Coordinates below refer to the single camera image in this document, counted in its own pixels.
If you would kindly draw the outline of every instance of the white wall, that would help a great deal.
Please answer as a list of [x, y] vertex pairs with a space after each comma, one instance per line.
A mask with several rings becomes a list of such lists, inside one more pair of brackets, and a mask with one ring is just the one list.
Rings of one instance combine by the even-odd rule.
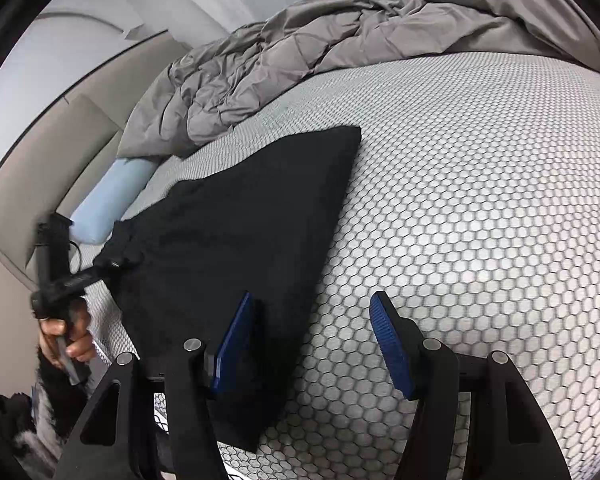
[[126, 0], [53, 0], [49, 12], [90, 14], [35, 20], [0, 68], [0, 160], [35, 117], [69, 86], [132, 46], [121, 30], [142, 19]]
[[178, 41], [199, 46], [228, 34], [192, 0], [127, 0], [153, 30], [169, 30]]

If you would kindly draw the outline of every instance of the metal screw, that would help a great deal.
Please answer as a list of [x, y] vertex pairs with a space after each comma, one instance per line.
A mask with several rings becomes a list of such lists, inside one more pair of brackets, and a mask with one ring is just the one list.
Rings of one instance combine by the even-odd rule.
[[509, 361], [509, 356], [500, 350], [496, 350], [493, 354], [491, 354], [491, 359], [493, 359], [493, 361], [499, 365], [503, 365]]
[[121, 365], [128, 365], [134, 358], [134, 355], [131, 352], [122, 352], [116, 357], [116, 362]]
[[437, 339], [433, 338], [433, 337], [427, 337], [422, 342], [422, 345], [427, 350], [433, 350], [433, 351], [440, 350], [440, 348], [442, 347], [442, 343], [440, 341], [438, 341]]
[[193, 337], [191, 339], [187, 339], [182, 346], [184, 346], [184, 349], [187, 352], [193, 352], [202, 346], [202, 341]]

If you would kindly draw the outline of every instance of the blue gripper pad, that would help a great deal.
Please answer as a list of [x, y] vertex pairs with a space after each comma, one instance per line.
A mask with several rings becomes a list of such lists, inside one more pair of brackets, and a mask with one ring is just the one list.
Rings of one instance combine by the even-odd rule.
[[247, 345], [253, 325], [253, 310], [253, 298], [246, 292], [216, 353], [214, 379], [210, 387], [214, 395], [231, 389], [235, 383], [240, 354]]
[[384, 292], [376, 292], [371, 297], [369, 306], [371, 326], [376, 334], [376, 339], [378, 339], [382, 357], [389, 369], [394, 387], [400, 390], [405, 398], [409, 399], [414, 390], [414, 379], [410, 373], [410, 356], [404, 349], [392, 324], [387, 313], [388, 308], [393, 310], [395, 317], [398, 316], [389, 297]]

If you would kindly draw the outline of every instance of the mattress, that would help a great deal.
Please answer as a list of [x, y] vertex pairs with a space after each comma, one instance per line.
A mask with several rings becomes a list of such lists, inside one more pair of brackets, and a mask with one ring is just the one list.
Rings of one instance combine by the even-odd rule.
[[[185, 160], [170, 158], [125, 214], [275, 139], [338, 124], [362, 144], [285, 413], [253, 479], [389, 479], [416, 402], [392, 387], [368, 318], [383, 289], [456, 352], [507, 352], [574, 479], [600, 468], [600, 75], [536, 56], [462, 53], [315, 76]], [[87, 265], [99, 246], [81, 247]], [[107, 289], [88, 289], [109, 358], [134, 351]], [[164, 399], [157, 398], [164, 413]], [[448, 478], [462, 476], [469, 405]]]

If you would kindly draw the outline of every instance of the black cable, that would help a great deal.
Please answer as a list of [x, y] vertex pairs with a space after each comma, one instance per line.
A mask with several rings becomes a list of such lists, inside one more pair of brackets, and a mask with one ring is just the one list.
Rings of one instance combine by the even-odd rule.
[[69, 240], [69, 245], [74, 246], [75, 250], [78, 251], [78, 270], [81, 270], [82, 269], [82, 252], [80, 252], [80, 247], [73, 240]]

